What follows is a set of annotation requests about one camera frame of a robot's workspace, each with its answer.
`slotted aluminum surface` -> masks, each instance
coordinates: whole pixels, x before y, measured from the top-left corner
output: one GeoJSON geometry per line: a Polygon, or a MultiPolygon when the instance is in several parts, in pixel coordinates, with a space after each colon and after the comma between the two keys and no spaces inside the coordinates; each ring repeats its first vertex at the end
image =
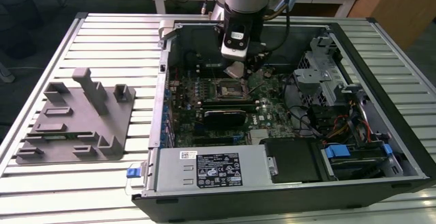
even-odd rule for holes
{"type": "MultiPolygon", "coordinates": [[[[160,59],[158,28],[160,20],[164,19],[207,18],[192,15],[90,14],[87,19],[75,20],[0,147],[2,223],[154,223],[131,202],[130,193],[140,190],[142,179],[132,180],[132,190],[126,192],[126,169],[131,164],[147,159],[160,59]],[[94,80],[102,81],[106,86],[122,83],[136,88],[127,154],[116,162],[19,166],[14,154],[23,146],[20,139],[35,124],[44,106],[44,96],[40,93],[47,84],[44,81],[63,81],[67,86],[78,87],[78,83],[70,78],[75,67],[90,67],[94,80]]],[[[378,24],[366,19],[348,18],[303,17],[292,20],[336,21],[340,24],[435,157],[435,89],[378,24]]],[[[346,68],[352,79],[356,79],[351,68],[346,68]]],[[[355,210],[242,217],[200,223],[434,223],[435,199],[436,190],[430,188],[418,193],[398,195],[355,210]]]]}

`blue latch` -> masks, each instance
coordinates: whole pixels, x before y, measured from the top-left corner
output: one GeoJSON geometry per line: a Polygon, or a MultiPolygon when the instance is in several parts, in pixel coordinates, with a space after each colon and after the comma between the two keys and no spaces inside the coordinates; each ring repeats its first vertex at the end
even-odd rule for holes
{"type": "Polygon", "coordinates": [[[142,177],[142,168],[128,168],[128,179],[142,177]]]}
{"type": "Polygon", "coordinates": [[[326,154],[327,154],[327,158],[348,157],[351,155],[347,145],[330,146],[328,148],[326,148],[326,154]]]}
{"type": "Polygon", "coordinates": [[[383,144],[383,149],[387,152],[387,155],[392,155],[394,151],[392,151],[392,147],[390,144],[383,144]]]}

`metal bracket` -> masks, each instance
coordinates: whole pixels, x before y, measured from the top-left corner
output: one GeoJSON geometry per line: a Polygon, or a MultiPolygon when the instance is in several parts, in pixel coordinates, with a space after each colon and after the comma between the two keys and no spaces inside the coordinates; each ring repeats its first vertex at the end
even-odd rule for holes
{"type": "Polygon", "coordinates": [[[160,40],[167,40],[176,35],[175,30],[175,20],[162,20],[159,23],[159,38],[160,40]]]}

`warning label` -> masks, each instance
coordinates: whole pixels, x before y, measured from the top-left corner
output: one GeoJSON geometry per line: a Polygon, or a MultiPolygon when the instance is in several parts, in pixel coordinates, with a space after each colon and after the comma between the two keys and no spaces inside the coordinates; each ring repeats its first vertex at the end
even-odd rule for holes
{"type": "Polygon", "coordinates": [[[243,185],[239,154],[198,155],[198,186],[235,187],[243,185]]]}

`floor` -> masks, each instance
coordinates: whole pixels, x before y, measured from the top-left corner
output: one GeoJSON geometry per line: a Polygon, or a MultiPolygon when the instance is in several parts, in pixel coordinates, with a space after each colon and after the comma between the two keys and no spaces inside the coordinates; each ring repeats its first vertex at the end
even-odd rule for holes
{"type": "MultiPolygon", "coordinates": [[[[56,51],[78,12],[94,13],[155,13],[152,1],[136,0],[67,0],[62,6],[56,0],[35,0],[46,25],[31,31],[38,53],[31,57],[14,60],[0,51],[0,61],[6,67],[16,68],[11,72],[16,77],[12,84],[0,81],[0,142],[22,110],[44,67],[56,51]]],[[[167,2],[170,14],[199,14],[200,2],[167,2]]],[[[436,24],[432,23],[407,54],[436,85],[436,24]]]]}

